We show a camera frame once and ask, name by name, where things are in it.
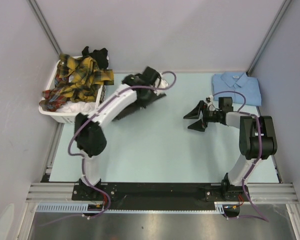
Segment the dark pinstriped long sleeve shirt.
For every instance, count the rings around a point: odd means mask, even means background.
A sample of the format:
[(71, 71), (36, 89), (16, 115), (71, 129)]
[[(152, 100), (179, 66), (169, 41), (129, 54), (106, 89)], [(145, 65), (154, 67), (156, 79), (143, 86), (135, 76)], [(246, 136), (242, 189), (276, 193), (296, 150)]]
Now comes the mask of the dark pinstriped long sleeve shirt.
[(119, 121), (141, 109), (145, 109), (147, 106), (151, 105), (152, 103), (154, 103), (155, 101), (166, 97), (167, 95), (165, 93), (151, 93), (149, 95), (149, 97), (147, 99), (139, 99), (137, 98), (137, 100), (133, 103), (131, 103), (130, 105), (128, 105), (127, 107), (125, 107), (112, 121)]

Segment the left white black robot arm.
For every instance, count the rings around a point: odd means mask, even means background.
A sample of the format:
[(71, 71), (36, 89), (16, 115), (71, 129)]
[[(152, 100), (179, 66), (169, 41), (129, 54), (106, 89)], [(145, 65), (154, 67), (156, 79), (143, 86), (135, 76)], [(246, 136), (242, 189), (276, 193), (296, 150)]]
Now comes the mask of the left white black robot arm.
[(83, 158), (80, 180), (85, 184), (83, 194), (88, 199), (95, 200), (101, 193), (97, 185), (101, 181), (98, 156), (107, 146), (104, 128), (111, 121), (122, 119), (164, 97), (164, 89), (168, 87), (163, 74), (146, 67), (142, 73), (125, 76), (95, 110), (76, 115), (72, 142), (76, 142)]

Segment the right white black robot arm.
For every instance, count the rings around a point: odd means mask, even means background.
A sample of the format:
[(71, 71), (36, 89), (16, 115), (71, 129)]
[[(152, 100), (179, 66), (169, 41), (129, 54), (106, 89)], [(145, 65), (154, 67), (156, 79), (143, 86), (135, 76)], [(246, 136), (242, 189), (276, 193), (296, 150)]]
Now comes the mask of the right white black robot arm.
[(196, 120), (187, 128), (198, 132), (205, 132), (209, 123), (220, 123), (239, 130), (238, 160), (231, 171), (225, 174), (219, 187), (206, 190), (212, 194), (218, 193), (225, 201), (239, 200), (248, 190), (247, 182), (255, 168), (277, 152), (272, 117), (234, 111), (231, 97), (220, 97), (217, 108), (213, 105), (213, 97), (207, 97), (199, 101), (183, 119)]

